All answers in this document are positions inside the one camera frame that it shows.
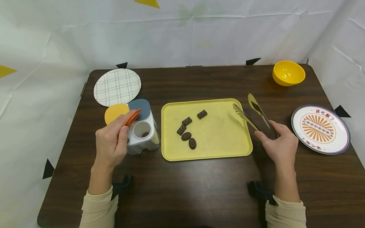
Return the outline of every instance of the yellow triangle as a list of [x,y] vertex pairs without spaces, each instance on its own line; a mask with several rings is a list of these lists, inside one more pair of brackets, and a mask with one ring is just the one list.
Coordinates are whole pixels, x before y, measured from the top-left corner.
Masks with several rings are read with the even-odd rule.
[[17,72],[17,70],[0,65],[0,78],[5,77],[6,75],[12,74],[14,72]]
[[134,0],[136,3],[141,3],[143,5],[149,5],[155,8],[159,8],[160,6],[158,5],[156,0]]

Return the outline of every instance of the decorative plate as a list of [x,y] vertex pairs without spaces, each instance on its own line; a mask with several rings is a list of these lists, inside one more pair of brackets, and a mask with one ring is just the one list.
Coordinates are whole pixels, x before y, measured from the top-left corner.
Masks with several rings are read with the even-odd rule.
[[95,100],[106,107],[128,104],[141,89],[138,74],[129,69],[115,69],[99,78],[94,86]]
[[341,154],[350,146],[346,124],[335,113],[320,106],[297,108],[292,115],[292,127],[304,145],[321,154]]

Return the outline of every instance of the yellow tray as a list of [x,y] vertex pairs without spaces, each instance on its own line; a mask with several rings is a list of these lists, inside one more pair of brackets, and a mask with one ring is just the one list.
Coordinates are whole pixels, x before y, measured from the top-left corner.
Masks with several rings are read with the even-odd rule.
[[[161,110],[162,156],[172,162],[249,155],[252,141],[247,123],[235,113],[233,103],[242,108],[233,98],[165,104]],[[196,115],[204,109],[208,115],[199,120]],[[195,150],[176,133],[187,117],[193,122],[185,132],[196,140]]]

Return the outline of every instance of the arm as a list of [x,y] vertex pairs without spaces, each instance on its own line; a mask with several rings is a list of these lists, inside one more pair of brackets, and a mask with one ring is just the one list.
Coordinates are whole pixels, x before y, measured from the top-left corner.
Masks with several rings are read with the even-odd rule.
[[128,127],[123,125],[129,114],[96,131],[96,158],[82,205],[80,228],[114,227],[118,196],[111,200],[112,176],[127,154]]
[[280,134],[278,139],[271,140],[262,132],[255,132],[276,168],[274,199],[277,205],[266,204],[268,228],[306,228],[306,208],[299,198],[294,169],[298,138],[287,126],[270,122]]

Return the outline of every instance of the person's left hand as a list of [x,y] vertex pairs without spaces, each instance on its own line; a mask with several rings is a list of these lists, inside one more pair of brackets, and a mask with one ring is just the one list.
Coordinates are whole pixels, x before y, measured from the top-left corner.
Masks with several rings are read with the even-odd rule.
[[120,115],[106,127],[96,131],[96,158],[94,166],[113,170],[127,154],[128,127],[124,123],[133,110]]

